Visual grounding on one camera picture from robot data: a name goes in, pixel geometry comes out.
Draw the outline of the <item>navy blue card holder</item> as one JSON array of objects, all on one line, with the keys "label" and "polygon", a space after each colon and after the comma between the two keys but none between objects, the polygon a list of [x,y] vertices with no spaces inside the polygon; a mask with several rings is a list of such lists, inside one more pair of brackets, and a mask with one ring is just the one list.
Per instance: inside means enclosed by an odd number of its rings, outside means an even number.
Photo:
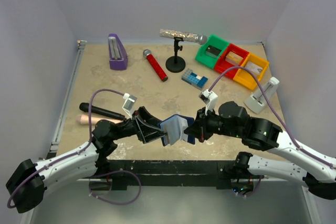
[{"label": "navy blue card holder", "polygon": [[192,117],[179,114],[174,114],[161,121],[157,126],[165,132],[165,135],[161,138],[162,145],[174,145],[180,140],[195,145],[195,137],[184,133],[184,130],[191,126],[194,121]]}]

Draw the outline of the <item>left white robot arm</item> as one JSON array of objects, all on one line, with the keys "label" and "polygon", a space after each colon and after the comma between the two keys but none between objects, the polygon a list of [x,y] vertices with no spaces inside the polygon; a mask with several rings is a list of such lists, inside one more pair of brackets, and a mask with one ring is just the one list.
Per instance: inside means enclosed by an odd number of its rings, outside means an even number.
[{"label": "left white robot arm", "polygon": [[110,168],[107,157],[116,150],[116,140],[133,135],[142,143],[157,140],[166,134],[159,123],[142,106],[133,118],[120,123],[98,121],[91,139],[72,151],[42,161],[21,162],[6,183],[10,194],[8,208],[15,208],[20,214],[28,212],[48,193],[69,182],[103,175]]}]

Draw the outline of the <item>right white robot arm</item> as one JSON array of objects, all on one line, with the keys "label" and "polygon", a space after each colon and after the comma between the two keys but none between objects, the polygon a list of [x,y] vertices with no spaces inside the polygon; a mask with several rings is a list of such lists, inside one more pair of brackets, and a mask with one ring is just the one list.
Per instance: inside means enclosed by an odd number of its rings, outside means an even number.
[{"label": "right white robot arm", "polygon": [[222,104],[217,113],[199,109],[194,123],[184,132],[200,142],[213,134],[239,138],[251,149],[284,158],[276,161],[239,152],[236,159],[223,169],[231,178],[280,178],[297,182],[317,197],[335,199],[335,158],[293,142],[281,127],[269,120],[251,117],[244,107],[233,101]]}]

